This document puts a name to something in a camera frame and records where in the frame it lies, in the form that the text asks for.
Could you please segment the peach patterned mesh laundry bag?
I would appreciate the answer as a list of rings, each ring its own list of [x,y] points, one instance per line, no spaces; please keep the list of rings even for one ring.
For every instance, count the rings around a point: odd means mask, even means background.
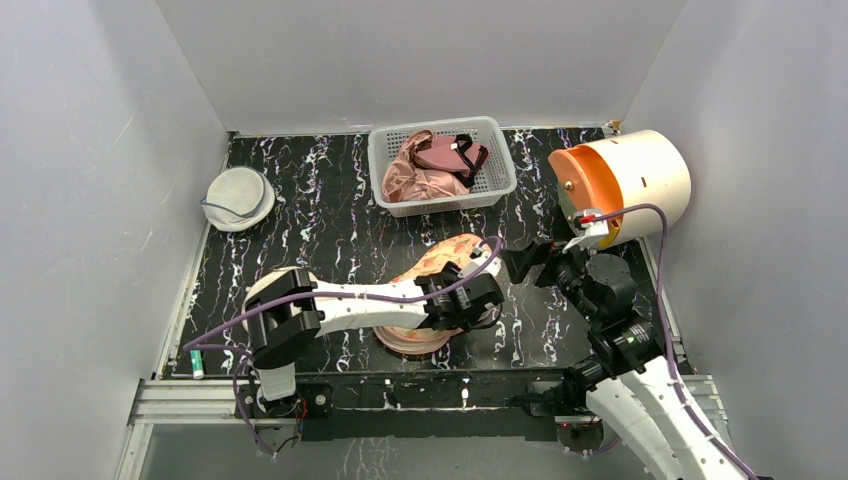
[[[473,271],[477,265],[472,265],[474,250],[481,245],[480,249],[485,251],[488,257],[492,247],[483,243],[479,236],[463,233],[432,246],[409,270],[394,277],[391,282],[413,280],[422,275],[439,273],[448,263],[454,263],[460,270]],[[462,329],[433,330],[406,329],[394,326],[374,327],[373,333],[380,342],[390,351],[399,355],[421,356],[438,351],[449,340],[463,333]]]

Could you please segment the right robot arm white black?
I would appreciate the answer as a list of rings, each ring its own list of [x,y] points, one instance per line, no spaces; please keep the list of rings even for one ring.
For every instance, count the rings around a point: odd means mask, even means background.
[[[624,259],[540,239],[501,257],[514,284],[540,266],[536,285],[557,288],[589,323],[591,355],[532,403],[599,416],[656,479],[754,478],[668,360],[662,326],[635,307]]]

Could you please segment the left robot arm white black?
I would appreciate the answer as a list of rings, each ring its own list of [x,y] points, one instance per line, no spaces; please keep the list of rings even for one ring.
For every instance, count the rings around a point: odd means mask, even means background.
[[[465,267],[447,261],[437,272],[385,284],[332,284],[295,267],[269,273],[242,309],[260,403],[275,416],[294,411],[295,364],[318,337],[371,329],[402,355],[424,355],[444,345],[435,334],[485,327],[504,301],[500,270],[500,261],[482,255]]]

